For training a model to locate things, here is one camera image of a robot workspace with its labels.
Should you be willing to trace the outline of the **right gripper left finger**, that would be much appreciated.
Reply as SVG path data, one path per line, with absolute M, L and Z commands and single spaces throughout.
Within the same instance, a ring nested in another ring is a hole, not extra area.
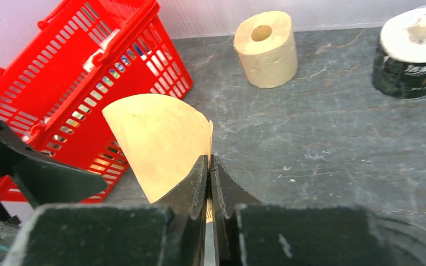
M 203 265 L 209 158 L 151 205 L 48 204 L 3 265 Z

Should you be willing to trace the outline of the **brown paper coffee filter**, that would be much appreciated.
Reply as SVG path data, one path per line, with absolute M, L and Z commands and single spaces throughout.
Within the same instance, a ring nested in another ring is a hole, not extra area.
M 213 122 L 178 98 L 128 96 L 102 114 L 150 203 L 178 185 L 198 157 L 211 155 Z

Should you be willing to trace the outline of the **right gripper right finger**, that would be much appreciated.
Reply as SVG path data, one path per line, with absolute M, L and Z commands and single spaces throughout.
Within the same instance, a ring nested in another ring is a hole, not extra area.
M 264 204 L 211 159 L 217 265 L 426 265 L 426 230 L 358 205 Z

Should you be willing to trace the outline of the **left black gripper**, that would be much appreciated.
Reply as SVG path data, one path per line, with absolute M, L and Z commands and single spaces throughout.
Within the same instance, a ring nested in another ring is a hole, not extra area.
M 11 177 L 34 208 L 47 203 L 78 203 L 107 188 L 101 176 L 40 153 L 0 121 L 0 178 L 4 176 Z M 0 202 L 0 264 L 20 223 Z

